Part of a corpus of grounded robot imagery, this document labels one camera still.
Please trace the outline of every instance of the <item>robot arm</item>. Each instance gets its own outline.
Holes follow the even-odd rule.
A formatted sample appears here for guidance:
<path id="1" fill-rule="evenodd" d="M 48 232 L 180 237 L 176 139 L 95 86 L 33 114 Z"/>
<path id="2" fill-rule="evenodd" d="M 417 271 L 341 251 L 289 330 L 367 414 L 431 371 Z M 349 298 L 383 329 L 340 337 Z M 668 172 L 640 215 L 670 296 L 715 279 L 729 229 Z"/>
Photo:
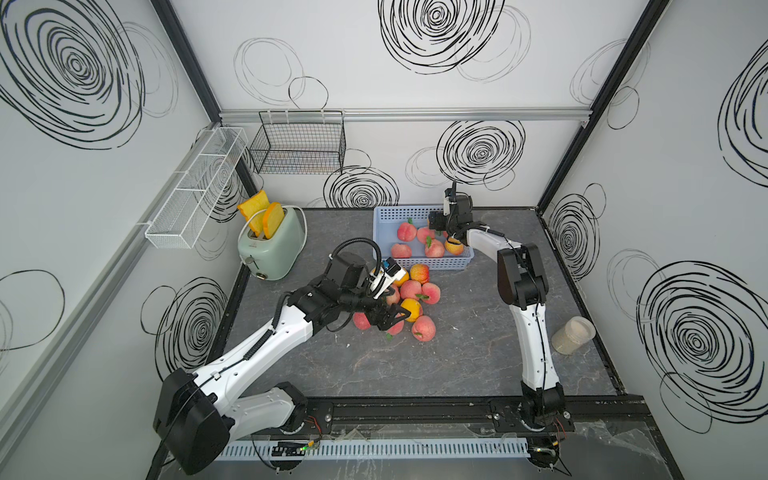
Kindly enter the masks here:
<path id="1" fill-rule="evenodd" d="M 378 264 L 372 273 L 363 258 L 341 251 L 355 242 L 374 247 Z M 392 258 L 380 258 L 372 240 L 347 240 L 331 253 L 323 275 L 284 293 L 275 316 L 240 345 L 194 373 L 178 369 L 166 377 L 153 427 L 188 475 L 210 464 L 231 439 L 273 427 L 288 432 L 301 427 L 307 401 L 289 383 L 261 395 L 240 395 L 280 357 L 337 320 L 342 311 L 364 312 L 380 330 L 395 325 L 399 315 L 410 314 L 401 306 L 387 305 L 384 298 L 406 272 Z"/>
<path id="2" fill-rule="evenodd" d="M 548 283 L 538 248 L 512 242 L 475 222 L 472 199 L 457 194 L 455 183 L 445 191 L 444 211 L 429 215 L 429 226 L 447 231 L 496 261 L 498 292 L 510 306 L 523 356 L 523 401 L 518 413 L 529 429 L 543 429 L 564 411 L 564 396 L 549 350 Z M 372 273 L 363 258 L 341 251 L 355 242 L 370 243 L 376 251 Z M 373 241 L 347 240 L 329 257 L 323 275 L 284 293 L 271 321 L 240 345 L 192 374 L 178 369 L 163 381 L 153 427 L 162 438 L 161 446 L 168 447 L 188 475 L 210 464 L 231 439 L 268 428 L 300 429 L 307 401 L 289 383 L 261 395 L 240 395 L 281 356 L 338 319 L 342 311 L 364 312 L 380 330 L 395 325 L 399 315 L 409 315 L 384 300 L 389 286 L 405 271 L 392 258 L 380 260 Z"/>
<path id="3" fill-rule="evenodd" d="M 519 406 L 523 424 L 541 430 L 565 409 L 563 389 L 549 349 L 545 302 L 549 284 L 538 247 L 513 242 L 472 218 L 472 199 L 456 191 L 456 182 L 445 190 L 443 211 L 429 214 L 429 227 L 445 230 L 496 262 L 498 293 L 509 305 L 517 326 L 523 358 Z"/>

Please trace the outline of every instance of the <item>white mesh shelf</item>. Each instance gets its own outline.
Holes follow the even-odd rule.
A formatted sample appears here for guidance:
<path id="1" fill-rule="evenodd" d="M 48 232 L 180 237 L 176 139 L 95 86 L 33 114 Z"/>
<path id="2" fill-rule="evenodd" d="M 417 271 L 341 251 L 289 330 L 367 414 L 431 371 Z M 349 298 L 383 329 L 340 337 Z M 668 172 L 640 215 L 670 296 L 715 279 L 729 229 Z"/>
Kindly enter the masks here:
<path id="1" fill-rule="evenodd" d="M 147 228 L 147 240 L 157 248 L 194 247 L 247 145 L 243 128 L 214 130 Z"/>

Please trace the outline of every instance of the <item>electrical cable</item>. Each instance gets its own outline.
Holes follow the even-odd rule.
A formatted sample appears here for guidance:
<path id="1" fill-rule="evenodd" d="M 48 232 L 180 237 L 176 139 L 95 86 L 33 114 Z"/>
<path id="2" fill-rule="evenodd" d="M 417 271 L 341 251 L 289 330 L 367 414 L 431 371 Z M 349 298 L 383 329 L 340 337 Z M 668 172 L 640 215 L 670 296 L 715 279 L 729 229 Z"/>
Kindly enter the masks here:
<path id="1" fill-rule="evenodd" d="M 365 237 L 355 237 L 350 238 L 349 240 L 344 240 L 342 243 L 340 243 L 335 249 L 333 249 L 333 252 L 331 253 L 331 258 L 335 257 L 339 254 L 340 251 L 347 248 L 349 245 L 352 245 L 353 243 L 367 243 L 371 247 L 373 247 L 373 251 L 376 253 L 376 268 L 373 271 L 373 276 L 376 277 L 379 275 L 379 272 L 381 271 L 382 267 L 382 251 L 379 248 L 379 245 L 374 242 L 373 240 Z M 323 272 L 323 276 L 328 275 L 328 270 L 330 269 L 331 264 L 328 262 L 328 265 L 326 265 L 326 270 Z M 384 286 L 384 282 L 386 281 L 386 275 L 382 275 L 381 280 L 379 280 L 379 285 L 376 286 L 376 288 L 369 294 L 369 296 L 373 296 L 378 292 L 382 286 Z"/>
<path id="2" fill-rule="evenodd" d="M 301 248 L 299 248 L 299 253 L 301 253 L 301 252 L 302 252 L 302 250 L 304 250 L 304 246 L 306 245 L 306 235 L 307 235 L 307 233 L 308 233 L 308 230 L 307 230 L 307 225 L 306 225 L 306 215 L 305 215 L 305 213 L 304 213 L 304 209 L 303 209 L 302 207 L 299 207 L 298 205 L 283 205 L 283 208 L 298 208 L 298 209 L 299 209 L 299 211 L 301 212 L 301 216 L 302 216 L 302 217 L 303 217 L 303 219 L 304 219 L 304 241 L 301 243 Z M 254 219 L 254 217 L 255 217 L 256 215 L 258 215 L 258 214 L 260 214 L 260 213 L 262 213 L 262 212 L 266 212 L 266 208 L 264 208 L 264 209 L 262 209 L 262 210 L 259 210 L 259 211 L 257 211 L 256 213 L 254 213 L 253 215 L 251 215 L 251 216 L 250 216 L 250 218 L 248 219 L 248 221 L 245 223 L 245 225 L 243 225 L 243 228 L 241 228 L 241 229 L 240 229 L 240 234 L 238 234 L 238 235 L 237 235 L 237 242 L 238 242 L 238 243 L 240 242 L 240 238 L 243 236 L 243 232 L 244 232 L 244 231 L 245 231 L 245 229 L 246 229 L 246 228 L 248 228 L 248 226 L 250 225 L 250 221 L 251 221 L 251 220 L 253 220 L 253 219 Z M 242 258 L 242 257 L 240 257 L 240 262 L 241 262 L 243 265 L 245 265 L 245 264 L 246 264 L 246 263 L 245 263 L 245 259 L 244 259 L 244 258 Z"/>
<path id="3" fill-rule="evenodd" d="M 283 313 L 283 304 L 285 303 L 286 299 L 291 296 L 293 292 L 283 292 L 282 295 L 280 295 L 280 298 L 277 300 L 277 307 L 275 308 L 275 315 L 272 317 L 272 329 L 267 330 L 264 332 L 264 334 L 261 336 L 261 338 L 253 344 L 252 347 L 248 349 L 248 351 L 243 355 L 243 358 L 238 360 L 236 363 L 228 366 L 227 368 L 232 368 L 233 366 L 237 365 L 237 363 L 242 362 L 243 360 L 250 360 L 254 355 L 256 355 L 256 352 L 266 343 L 268 339 L 272 335 L 274 335 L 275 331 L 277 330 L 277 324 L 280 322 L 280 314 Z"/>
<path id="4" fill-rule="evenodd" d="M 277 467 L 276 467 L 276 466 L 272 465 L 271 463 L 267 463 L 267 462 L 266 462 L 266 460 L 264 460 L 264 458 L 262 458 L 261 454 L 259 453 L 259 449 L 256 447 L 256 442 L 254 442 L 254 441 L 253 441 L 253 434 L 251 434 L 251 435 L 250 435 L 250 442 L 253 444 L 253 450 L 256 452 L 256 456 L 257 456 L 257 457 L 259 457 L 259 460 L 261 460 L 261 462 L 262 462 L 262 463 L 263 463 L 263 464 L 264 464 L 264 465 L 265 465 L 267 468 L 269 468 L 270 470 L 274 470 L 275 472 L 277 472 Z"/>
<path id="5" fill-rule="evenodd" d="M 331 330 L 330 328 L 328 328 L 330 325 L 326 325 L 326 330 L 328 330 L 331 333 L 336 333 L 336 332 L 340 331 L 342 328 L 344 328 L 345 326 L 349 325 L 349 321 L 352 319 L 352 315 L 354 315 L 354 312 L 349 312 L 349 316 L 346 317 L 346 320 L 344 320 L 344 323 L 342 323 L 339 328 L 337 328 L 335 330 Z"/>
<path id="6" fill-rule="evenodd" d="M 558 460 L 560 461 L 560 465 L 563 465 L 563 468 L 565 468 L 565 472 L 568 472 L 568 473 L 565 473 L 565 472 L 563 472 L 562 470 L 560 470 L 558 467 L 556 467 L 556 466 L 554 466 L 554 465 L 552 466 L 552 468 L 553 468 L 554 470 L 557 470 L 557 471 L 558 471 L 558 472 L 560 472 L 561 474 L 565 475 L 566 477 L 572 477 L 572 476 L 573 476 L 573 474 L 571 473 L 571 470 L 569 470 L 569 469 L 568 469 L 568 467 L 567 467 L 567 466 L 565 466 L 565 463 L 563 463 L 563 458 L 562 458 L 562 457 L 559 455 L 559 453 L 558 453 Z"/>
<path id="7" fill-rule="evenodd" d="M 160 469 L 163 468 L 163 464 L 165 463 L 165 458 L 168 457 L 168 452 L 165 449 L 165 441 L 168 439 L 168 436 L 173 431 L 174 424 L 179 418 L 179 415 L 184 410 L 184 407 L 187 406 L 190 400 L 194 398 L 194 396 L 199 392 L 206 383 L 213 380 L 213 376 L 206 379 L 204 382 L 202 382 L 199 386 L 195 383 L 195 386 L 197 388 L 194 392 L 190 394 L 190 396 L 187 398 L 187 400 L 184 401 L 184 403 L 181 404 L 181 407 L 176 412 L 176 415 L 174 415 L 173 419 L 168 423 L 168 431 L 166 432 L 165 436 L 160 440 L 160 444 L 157 446 L 157 450 L 154 453 L 154 457 L 152 458 L 152 464 L 150 465 L 149 472 L 147 472 L 147 480 L 155 480 L 157 476 L 160 474 Z"/>

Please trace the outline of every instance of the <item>blue plastic basket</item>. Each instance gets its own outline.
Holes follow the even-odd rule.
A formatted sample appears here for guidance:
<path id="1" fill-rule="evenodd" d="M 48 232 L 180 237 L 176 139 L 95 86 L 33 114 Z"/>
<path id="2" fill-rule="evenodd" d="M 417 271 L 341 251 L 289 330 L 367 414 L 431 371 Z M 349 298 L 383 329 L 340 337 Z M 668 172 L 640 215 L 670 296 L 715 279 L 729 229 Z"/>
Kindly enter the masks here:
<path id="1" fill-rule="evenodd" d="M 429 212 L 442 211 L 442 205 L 403 205 L 401 207 L 376 207 L 373 209 L 373 241 L 379 245 L 384 258 L 391 255 L 392 245 L 407 243 L 411 247 L 411 258 L 398 258 L 397 263 L 410 270 L 414 263 L 423 263 L 433 270 L 464 270 L 475 256 L 471 247 L 466 247 L 461 255 L 445 252 L 443 258 L 424 256 L 424 244 L 414 239 L 403 242 L 397 238 L 397 229 L 402 222 L 410 218 L 416 228 L 426 227 Z"/>

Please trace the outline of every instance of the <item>metal rail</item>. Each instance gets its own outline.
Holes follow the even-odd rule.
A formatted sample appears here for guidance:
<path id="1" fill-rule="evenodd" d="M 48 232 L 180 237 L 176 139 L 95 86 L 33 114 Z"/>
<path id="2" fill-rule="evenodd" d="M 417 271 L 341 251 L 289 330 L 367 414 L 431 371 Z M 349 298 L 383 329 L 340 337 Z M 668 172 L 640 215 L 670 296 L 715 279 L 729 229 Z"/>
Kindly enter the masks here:
<path id="1" fill-rule="evenodd" d="M 533 121 L 573 120 L 588 121 L 589 107 L 545 108 L 337 108 L 325 113 L 318 110 L 223 110 L 222 124 L 260 123 L 259 112 L 269 111 L 274 121 L 322 122 L 334 111 L 343 112 L 344 121 Z"/>

